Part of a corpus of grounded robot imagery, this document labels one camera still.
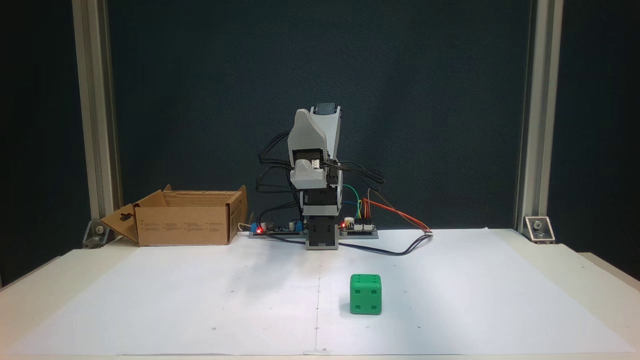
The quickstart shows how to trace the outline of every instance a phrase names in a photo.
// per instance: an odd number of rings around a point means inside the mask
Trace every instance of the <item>green die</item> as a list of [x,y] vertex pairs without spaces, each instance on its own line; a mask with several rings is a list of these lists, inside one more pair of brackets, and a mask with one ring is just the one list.
[[353,274],[349,289],[349,305],[352,314],[380,314],[382,312],[380,275]]

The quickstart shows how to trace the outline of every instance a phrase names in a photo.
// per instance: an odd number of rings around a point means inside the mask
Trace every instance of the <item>green wire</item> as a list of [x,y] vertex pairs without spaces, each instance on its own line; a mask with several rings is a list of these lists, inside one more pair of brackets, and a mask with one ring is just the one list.
[[358,192],[351,185],[347,185],[347,184],[342,184],[342,185],[348,187],[351,190],[353,190],[353,193],[356,194],[356,199],[358,199],[358,201],[357,201],[358,205],[356,205],[356,208],[357,208],[356,217],[359,218],[360,217],[360,197],[358,196]]

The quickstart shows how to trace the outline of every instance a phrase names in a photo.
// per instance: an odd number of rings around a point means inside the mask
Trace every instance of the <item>cardboard box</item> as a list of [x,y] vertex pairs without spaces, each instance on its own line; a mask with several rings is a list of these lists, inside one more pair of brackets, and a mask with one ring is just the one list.
[[236,192],[199,192],[167,185],[102,222],[139,246],[226,245],[246,212],[244,186]]

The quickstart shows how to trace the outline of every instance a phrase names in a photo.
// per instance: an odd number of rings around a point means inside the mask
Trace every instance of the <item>metal corner bracket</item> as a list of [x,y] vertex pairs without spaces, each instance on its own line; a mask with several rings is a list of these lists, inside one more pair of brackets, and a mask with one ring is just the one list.
[[549,217],[525,217],[525,236],[536,244],[555,244],[556,236]]

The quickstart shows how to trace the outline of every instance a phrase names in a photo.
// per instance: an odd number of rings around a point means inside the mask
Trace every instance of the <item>cardboard box flap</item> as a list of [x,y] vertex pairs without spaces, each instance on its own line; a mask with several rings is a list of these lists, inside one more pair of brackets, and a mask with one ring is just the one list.
[[227,201],[227,235],[229,242],[238,232],[238,223],[246,221],[248,205],[246,202],[246,187],[242,185],[240,189]]
[[135,202],[133,204],[134,208],[144,207],[144,208],[166,208],[166,200],[164,199],[164,195],[162,190],[158,190],[153,194]]
[[136,230],[136,217],[133,204],[123,206],[118,211],[107,215],[101,220],[105,225],[129,240],[138,243],[138,232]]
[[164,192],[166,205],[183,208],[214,208],[227,204],[237,192],[192,192],[170,191]]

